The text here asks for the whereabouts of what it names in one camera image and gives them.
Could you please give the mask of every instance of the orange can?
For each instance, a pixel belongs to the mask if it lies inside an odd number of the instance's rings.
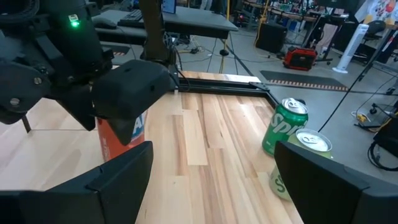
[[[136,119],[131,136],[131,142],[127,146],[123,146],[118,137],[116,137],[109,123],[104,119],[97,118],[98,136],[99,141],[101,142],[102,156],[105,162],[145,141],[144,120],[145,113]]]

